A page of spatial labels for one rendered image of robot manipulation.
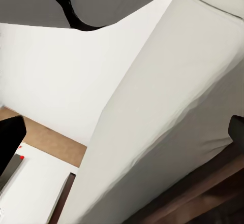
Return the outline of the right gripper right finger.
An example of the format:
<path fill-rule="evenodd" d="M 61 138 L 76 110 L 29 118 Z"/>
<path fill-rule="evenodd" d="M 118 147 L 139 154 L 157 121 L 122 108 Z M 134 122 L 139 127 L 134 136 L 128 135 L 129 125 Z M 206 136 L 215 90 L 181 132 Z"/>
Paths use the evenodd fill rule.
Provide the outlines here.
<path fill-rule="evenodd" d="M 228 134 L 244 156 L 244 117 L 232 115 Z"/>

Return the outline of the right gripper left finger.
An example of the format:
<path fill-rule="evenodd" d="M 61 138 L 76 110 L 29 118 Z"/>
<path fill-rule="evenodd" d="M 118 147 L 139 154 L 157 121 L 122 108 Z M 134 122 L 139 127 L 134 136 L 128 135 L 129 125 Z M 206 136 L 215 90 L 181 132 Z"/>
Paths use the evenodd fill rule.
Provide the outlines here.
<path fill-rule="evenodd" d="M 0 121 L 0 176 L 20 148 L 25 135 L 26 124 L 22 115 Z"/>

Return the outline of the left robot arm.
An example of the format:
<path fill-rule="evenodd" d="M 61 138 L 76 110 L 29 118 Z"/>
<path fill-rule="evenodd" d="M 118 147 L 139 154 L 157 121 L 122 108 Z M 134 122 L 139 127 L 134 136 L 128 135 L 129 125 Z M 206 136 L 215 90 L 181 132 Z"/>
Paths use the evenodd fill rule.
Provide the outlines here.
<path fill-rule="evenodd" d="M 153 0 L 0 0 L 0 23 L 92 31 L 118 23 Z"/>

